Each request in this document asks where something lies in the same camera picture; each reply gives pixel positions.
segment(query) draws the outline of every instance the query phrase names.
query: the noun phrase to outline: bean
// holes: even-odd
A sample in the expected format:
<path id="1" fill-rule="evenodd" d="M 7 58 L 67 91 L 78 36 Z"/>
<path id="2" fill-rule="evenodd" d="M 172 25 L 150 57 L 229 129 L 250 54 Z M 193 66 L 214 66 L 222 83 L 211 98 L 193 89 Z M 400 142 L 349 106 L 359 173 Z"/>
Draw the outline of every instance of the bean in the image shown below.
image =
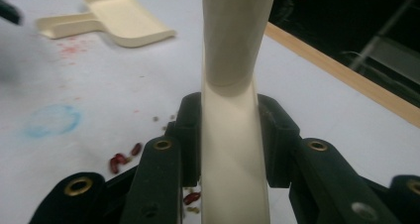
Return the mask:
<path id="1" fill-rule="evenodd" d="M 117 160 L 118 164 L 125 165 L 128 162 L 126 156 L 124 156 L 121 153 L 115 154 L 114 158 L 115 158 L 115 160 Z"/>
<path id="2" fill-rule="evenodd" d="M 142 143 L 137 143 L 132 150 L 130 151 L 130 154 L 135 157 L 139 154 L 139 152 L 142 150 Z"/>
<path id="3" fill-rule="evenodd" d="M 120 172 L 118 170 L 118 161 L 117 161 L 117 159 L 115 157 L 109 161 L 109 168 L 111 169 L 111 172 L 112 173 L 118 173 L 118 172 Z"/>
<path id="4" fill-rule="evenodd" d="M 191 192 L 183 198 L 183 203 L 185 205 L 189 205 L 192 202 L 198 200 L 200 198 L 200 196 L 201 196 L 200 192 Z"/>

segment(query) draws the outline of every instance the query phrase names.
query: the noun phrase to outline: plastic dustpan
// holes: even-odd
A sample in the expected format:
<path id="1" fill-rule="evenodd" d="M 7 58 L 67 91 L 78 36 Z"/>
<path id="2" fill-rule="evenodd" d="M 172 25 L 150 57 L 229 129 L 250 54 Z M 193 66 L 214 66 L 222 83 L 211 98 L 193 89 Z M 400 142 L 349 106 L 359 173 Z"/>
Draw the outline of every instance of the plastic dustpan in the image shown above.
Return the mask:
<path id="1" fill-rule="evenodd" d="M 84 0 L 90 12 L 42 18 L 37 21 L 41 34 L 59 39 L 102 31 L 127 48 L 140 47 L 176 34 L 142 7 L 136 0 Z"/>

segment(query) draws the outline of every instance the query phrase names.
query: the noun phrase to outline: blue ink stain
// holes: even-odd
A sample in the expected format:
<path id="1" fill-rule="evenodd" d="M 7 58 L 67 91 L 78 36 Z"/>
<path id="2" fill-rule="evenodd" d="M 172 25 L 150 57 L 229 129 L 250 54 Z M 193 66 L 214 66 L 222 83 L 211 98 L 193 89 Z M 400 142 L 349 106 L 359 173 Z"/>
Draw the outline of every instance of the blue ink stain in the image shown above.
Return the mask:
<path id="1" fill-rule="evenodd" d="M 80 112 L 72 106 L 52 105 L 33 113 L 24 132 L 33 138 L 57 136 L 74 130 L 80 118 Z"/>

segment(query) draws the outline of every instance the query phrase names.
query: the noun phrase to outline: brass grommet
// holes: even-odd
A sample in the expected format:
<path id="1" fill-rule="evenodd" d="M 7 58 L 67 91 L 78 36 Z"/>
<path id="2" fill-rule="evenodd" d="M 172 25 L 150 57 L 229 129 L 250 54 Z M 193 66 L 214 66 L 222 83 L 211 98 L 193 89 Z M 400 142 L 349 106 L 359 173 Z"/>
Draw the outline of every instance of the brass grommet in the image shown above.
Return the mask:
<path id="1" fill-rule="evenodd" d="M 170 141 L 158 141 L 154 143 L 154 148 L 156 150 L 166 150 L 169 149 L 172 146 L 172 142 Z"/>
<path id="2" fill-rule="evenodd" d="M 410 188 L 411 191 L 420 195 L 420 181 L 410 179 L 410 180 L 407 181 L 407 186 L 408 186 L 408 188 Z"/>
<path id="3" fill-rule="evenodd" d="M 310 142 L 308 147 L 317 152 L 325 152 L 328 150 L 328 146 L 320 142 Z"/>
<path id="4" fill-rule="evenodd" d="M 68 183 L 64 189 L 64 193 L 67 196 L 77 196 L 89 190 L 92 184 L 93 181 L 89 177 L 78 177 Z"/>

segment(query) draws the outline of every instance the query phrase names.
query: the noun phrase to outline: cream plastic tube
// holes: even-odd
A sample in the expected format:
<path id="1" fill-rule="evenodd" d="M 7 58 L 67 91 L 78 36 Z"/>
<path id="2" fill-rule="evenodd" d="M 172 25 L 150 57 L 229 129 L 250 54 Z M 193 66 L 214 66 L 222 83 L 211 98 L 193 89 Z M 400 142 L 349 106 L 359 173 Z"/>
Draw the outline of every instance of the cream plastic tube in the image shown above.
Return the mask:
<path id="1" fill-rule="evenodd" d="M 267 224 L 254 65 L 272 0 L 203 0 L 203 224 Z"/>

